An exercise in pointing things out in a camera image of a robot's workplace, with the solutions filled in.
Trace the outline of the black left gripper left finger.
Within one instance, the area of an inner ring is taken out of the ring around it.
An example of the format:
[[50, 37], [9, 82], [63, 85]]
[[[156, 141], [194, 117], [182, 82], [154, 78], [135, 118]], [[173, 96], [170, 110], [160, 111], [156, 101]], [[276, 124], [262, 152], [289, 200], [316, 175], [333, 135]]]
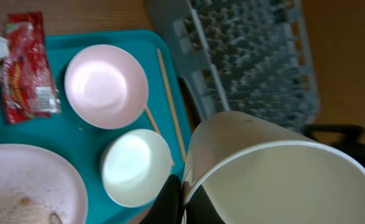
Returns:
[[181, 180], [171, 174], [140, 224], [181, 224]]

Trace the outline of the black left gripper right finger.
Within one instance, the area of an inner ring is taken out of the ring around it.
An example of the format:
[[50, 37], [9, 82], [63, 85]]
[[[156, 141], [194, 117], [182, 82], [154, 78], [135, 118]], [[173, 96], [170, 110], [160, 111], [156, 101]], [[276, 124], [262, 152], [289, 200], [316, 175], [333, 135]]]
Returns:
[[186, 206], [187, 224], [225, 224], [215, 210], [203, 186], [200, 186]]

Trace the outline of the white cup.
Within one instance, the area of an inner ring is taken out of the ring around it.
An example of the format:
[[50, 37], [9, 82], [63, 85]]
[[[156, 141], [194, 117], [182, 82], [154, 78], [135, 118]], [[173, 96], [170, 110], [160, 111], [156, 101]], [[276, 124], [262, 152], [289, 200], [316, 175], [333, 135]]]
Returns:
[[240, 111], [191, 136], [184, 202], [203, 188], [226, 223], [365, 223], [365, 168], [346, 153]]

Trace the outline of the pink bowl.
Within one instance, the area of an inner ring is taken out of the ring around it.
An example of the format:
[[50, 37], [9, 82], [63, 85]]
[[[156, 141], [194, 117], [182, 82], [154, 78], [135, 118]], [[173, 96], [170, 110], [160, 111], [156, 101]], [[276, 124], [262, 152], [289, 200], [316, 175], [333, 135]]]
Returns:
[[120, 129], [135, 122], [149, 99], [148, 78], [139, 61], [106, 44], [86, 47], [72, 58], [64, 88], [73, 110], [102, 129]]

